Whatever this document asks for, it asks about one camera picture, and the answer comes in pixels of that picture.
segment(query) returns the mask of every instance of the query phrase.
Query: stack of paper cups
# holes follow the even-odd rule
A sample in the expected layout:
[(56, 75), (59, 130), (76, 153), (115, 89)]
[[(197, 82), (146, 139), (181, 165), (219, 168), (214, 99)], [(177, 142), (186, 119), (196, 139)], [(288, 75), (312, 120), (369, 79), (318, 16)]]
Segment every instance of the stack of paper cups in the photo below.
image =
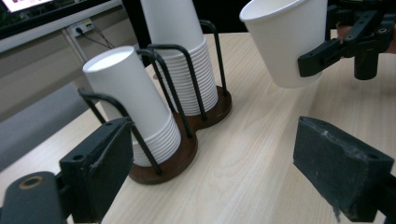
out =
[[(117, 99), (134, 121), (158, 163), (178, 149), (181, 135), (171, 111), (164, 103), (132, 46), (108, 50), (89, 60), (83, 72), (96, 93)], [(114, 108), (104, 106), (109, 119), (119, 118)], [(133, 136), (134, 163), (150, 166)]]
[[(212, 64), (193, 2), (191, 0), (141, 0), (153, 44), (179, 45), (190, 54), (205, 111), (216, 105), (219, 97)], [(178, 50), (158, 50), (166, 62), (177, 96), (186, 116), (200, 114), (191, 72), (184, 54)], [(165, 87), (172, 94), (165, 81)]]

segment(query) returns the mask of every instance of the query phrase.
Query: black clamp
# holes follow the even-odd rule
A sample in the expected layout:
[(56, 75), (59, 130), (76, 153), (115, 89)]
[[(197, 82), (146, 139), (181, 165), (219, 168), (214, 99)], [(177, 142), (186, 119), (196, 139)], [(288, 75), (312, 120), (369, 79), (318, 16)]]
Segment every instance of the black clamp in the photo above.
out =
[(61, 172), (36, 172), (8, 186), (0, 224), (101, 222), (134, 159), (130, 118), (104, 123), (60, 161)]
[(300, 117), (294, 165), (320, 195), (353, 222), (373, 222), (377, 211), (396, 223), (394, 159), (320, 119)]
[(378, 54), (386, 51), (394, 38), (396, 1), (347, 1), (328, 6), (327, 36), (335, 25), (351, 26), (343, 39), (330, 39), (298, 59), (301, 77), (311, 77), (338, 62), (355, 57), (355, 78), (368, 80), (377, 73)]

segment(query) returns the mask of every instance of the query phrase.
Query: table surface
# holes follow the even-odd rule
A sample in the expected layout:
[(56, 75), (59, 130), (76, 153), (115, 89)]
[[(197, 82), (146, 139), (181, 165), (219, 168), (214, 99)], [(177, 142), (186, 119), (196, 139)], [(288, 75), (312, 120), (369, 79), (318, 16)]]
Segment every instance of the table surface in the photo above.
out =
[[(205, 37), (220, 86), (214, 38)], [(354, 78), (353, 59), (342, 59), (316, 82), (284, 89), (270, 78), (248, 33), (220, 34), (220, 44), (231, 113), (196, 133), (198, 152), (181, 175), (153, 186), (127, 177), (103, 223), (337, 223), (332, 207), (293, 165), (300, 116), (330, 122), (396, 158), (395, 55), (380, 55), (372, 80)], [(0, 174), (1, 203), (17, 178), (58, 173), (59, 159), (99, 126), (87, 111), (9, 166)], [(378, 212), (375, 223), (384, 219)]]

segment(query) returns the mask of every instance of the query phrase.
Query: cable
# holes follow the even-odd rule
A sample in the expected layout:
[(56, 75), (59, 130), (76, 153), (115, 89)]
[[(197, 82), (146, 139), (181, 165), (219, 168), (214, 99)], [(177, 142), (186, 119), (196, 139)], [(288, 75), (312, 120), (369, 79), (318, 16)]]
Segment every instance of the cable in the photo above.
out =
[(114, 45), (111, 44), (110, 41), (108, 41), (108, 40), (106, 39), (106, 37), (103, 35), (102, 31), (99, 30), (99, 28), (97, 28), (96, 26), (93, 26), (93, 30), (94, 30), (97, 34), (99, 34), (99, 36), (101, 36), (101, 37), (106, 41), (107, 45), (108, 45), (110, 48), (114, 48)]
[(88, 40), (91, 40), (92, 42), (94, 42), (94, 43), (96, 43), (96, 44), (99, 44), (99, 45), (102, 45), (103, 47), (105, 47), (105, 48), (108, 48), (108, 49), (113, 49), (114, 48), (114, 46), (110, 43), (110, 45), (109, 45), (109, 42), (106, 40), (106, 42), (107, 42), (107, 45), (106, 44), (103, 44), (103, 43), (101, 43), (101, 42), (99, 42), (99, 41), (97, 41), (97, 40), (94, 40), (94, 39), (92, 39), (92, 38), (90, 38), (90, 37), (88, 37), (88, 36), (86, 36), (86, 35), (84, 35), (84, 33), (82, 32), (82, 30), (81, 30), (81, 28), (76, 28), (76, 32), (77, 33), (79, 33), (80, 35), (82, 35), (84, 38), (86, 38), (86, 39), (88, 39)]

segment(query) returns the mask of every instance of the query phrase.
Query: robotic arm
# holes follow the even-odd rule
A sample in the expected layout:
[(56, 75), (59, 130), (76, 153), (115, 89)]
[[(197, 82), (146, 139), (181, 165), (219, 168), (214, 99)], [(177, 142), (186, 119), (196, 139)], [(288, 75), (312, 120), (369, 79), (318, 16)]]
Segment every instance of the robotic arm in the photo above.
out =
[[(311, 77), (342, 57), (355, 57), (355, 78), (376, 76), (378, 54), (386, 51), (394, 38), (396, 1), (339, 0), (328, 6), (327, 39), (298, 59), (301, 77)], [(351, 26), (344, 39), (329, 39), (335, 25)]]

